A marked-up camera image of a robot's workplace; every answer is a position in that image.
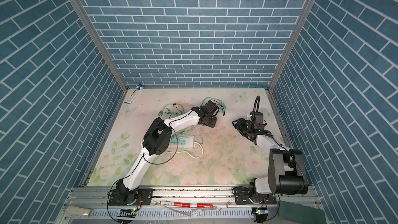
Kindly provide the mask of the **white power strip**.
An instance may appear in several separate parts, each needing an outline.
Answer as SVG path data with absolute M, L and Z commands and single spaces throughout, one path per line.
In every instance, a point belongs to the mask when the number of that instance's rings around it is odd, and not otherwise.
M 193 148 L 194 136 L 191 135 L 172 135 L 169 148 Z

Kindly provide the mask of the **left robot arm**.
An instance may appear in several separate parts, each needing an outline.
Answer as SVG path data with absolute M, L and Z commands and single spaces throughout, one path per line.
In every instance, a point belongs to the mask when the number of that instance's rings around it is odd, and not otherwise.
M 226 107 L 217 100 L 209 99 L 204 105 L 193 107 L 184 114 L 170 119 L 156 118 L 144 135 L 143 148 L 124 178 L 113 183 L 108 192 L 108 205 L 139 204 L 138 189 L 141 181 L 154 160 L 163 154 L 169 147 L 172 135 L 185 128 L 202 125 L 214 128 L 217 123 L 217 114 L 226 113 Z

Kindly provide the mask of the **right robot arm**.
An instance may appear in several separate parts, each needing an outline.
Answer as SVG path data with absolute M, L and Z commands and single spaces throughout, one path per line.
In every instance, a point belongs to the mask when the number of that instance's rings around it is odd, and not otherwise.
M 275 204 L 276 195 L 307 194 L 309 183 L 303 153 L 277 141 L 271 131 L 265 129 L 263 113 L 252 111 L 248 119 L 239 118 L 232 121 L 232 125 L 243 137 L 269 151 L 267 175 L 253 178 L 248 187 L 232 188 L 237 205 Z

